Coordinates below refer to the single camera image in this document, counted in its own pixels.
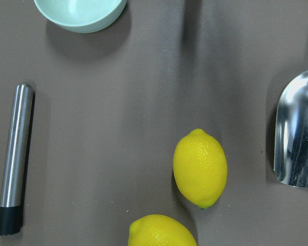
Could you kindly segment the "mint green bowl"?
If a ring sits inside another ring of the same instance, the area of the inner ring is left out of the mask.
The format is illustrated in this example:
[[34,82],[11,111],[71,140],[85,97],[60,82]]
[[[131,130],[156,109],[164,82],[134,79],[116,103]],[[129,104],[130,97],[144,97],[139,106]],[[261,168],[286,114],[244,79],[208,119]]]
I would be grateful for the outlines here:
[[37,0],[39,12],[57,26],[76,33],[101,31],[123,12],[127,1]]

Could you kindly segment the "steel muddler black tip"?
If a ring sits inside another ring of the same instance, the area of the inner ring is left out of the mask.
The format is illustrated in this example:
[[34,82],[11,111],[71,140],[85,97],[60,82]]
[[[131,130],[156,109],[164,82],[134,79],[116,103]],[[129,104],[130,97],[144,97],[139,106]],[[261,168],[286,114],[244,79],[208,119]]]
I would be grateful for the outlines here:
[[27,83],[15,88],[0,200],[0,236],[19,233],[23,209],[35,93]]

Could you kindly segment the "steel ice scoop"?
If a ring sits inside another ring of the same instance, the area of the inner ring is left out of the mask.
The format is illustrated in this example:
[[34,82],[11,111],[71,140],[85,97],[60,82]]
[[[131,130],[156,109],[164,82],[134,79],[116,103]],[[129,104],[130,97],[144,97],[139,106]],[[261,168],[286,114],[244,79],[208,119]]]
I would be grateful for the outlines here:
[[283,184],[308,188],[308,70],[285,87],[278,101],[274,173]]

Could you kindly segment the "yellow lemon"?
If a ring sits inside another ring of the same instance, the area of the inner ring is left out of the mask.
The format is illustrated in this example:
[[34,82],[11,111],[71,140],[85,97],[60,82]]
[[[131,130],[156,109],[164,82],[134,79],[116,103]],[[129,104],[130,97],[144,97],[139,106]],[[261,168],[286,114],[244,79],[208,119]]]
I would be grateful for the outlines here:
[[228,175],[227,160],[220,143],[202,129],[194,129],[176,145],[173,173],[181,194],[201,209],[215,204]]
[[160,214],[146,215],[129,228],[128,245],[197,245],[192,233],[177,220]]

